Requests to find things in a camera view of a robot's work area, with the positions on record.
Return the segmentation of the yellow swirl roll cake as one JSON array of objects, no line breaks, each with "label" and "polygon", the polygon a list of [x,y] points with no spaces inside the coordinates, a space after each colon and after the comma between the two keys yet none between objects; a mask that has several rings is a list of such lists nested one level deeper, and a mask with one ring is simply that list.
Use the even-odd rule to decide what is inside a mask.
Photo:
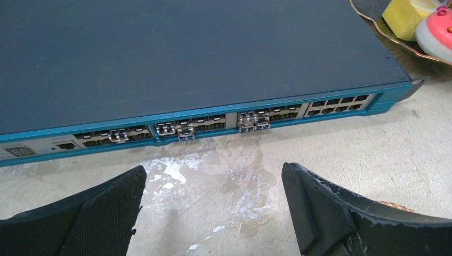
[{"label": "yellow swirl roll cake", "polygon": [[392,0],[382,17],[397,38],[415,42],[417,25],[440,6],[436,0]]}]

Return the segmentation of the woven rattan coaster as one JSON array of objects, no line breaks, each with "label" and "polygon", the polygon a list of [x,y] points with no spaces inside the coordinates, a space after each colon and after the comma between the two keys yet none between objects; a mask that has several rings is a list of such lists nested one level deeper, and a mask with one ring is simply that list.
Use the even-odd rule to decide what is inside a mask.
[{"label": "woven rattan coaster", "polygon": [[396,204],[396,203],[386,202],[386,201],[379,201],[379,203],[381,203],[381,204],[383,204],[383,205],[386,205],[386,206],[389,206],[389,207],[392,207],[392,208],[395,208],[395,209],[398,209],[398,210],[402,210],[402,211],[407,211],[407,212],[415,213],[414,210],[412,210],[412,209],[410,209],[410,208],[407,208],[407,207],[405,207],[405,206],[403,206],[403,205]]}]

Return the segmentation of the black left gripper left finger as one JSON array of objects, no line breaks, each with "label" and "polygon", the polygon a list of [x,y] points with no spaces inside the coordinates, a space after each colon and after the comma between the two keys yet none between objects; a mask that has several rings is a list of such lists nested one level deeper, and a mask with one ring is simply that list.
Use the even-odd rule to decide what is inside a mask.
[{"label": "black left gripper left finger", "polygon": [[147,173],[102,184],[1,220],[1,255],[127,255]]}]

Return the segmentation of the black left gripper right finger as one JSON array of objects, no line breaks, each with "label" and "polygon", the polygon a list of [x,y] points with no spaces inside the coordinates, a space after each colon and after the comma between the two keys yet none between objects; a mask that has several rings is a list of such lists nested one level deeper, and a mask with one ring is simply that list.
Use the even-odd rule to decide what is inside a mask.
[{"label": "black left gripper right finger", "polygon": [[451,255],[451,220],[371,200],[297,163],[281,173],[301,255]]}]

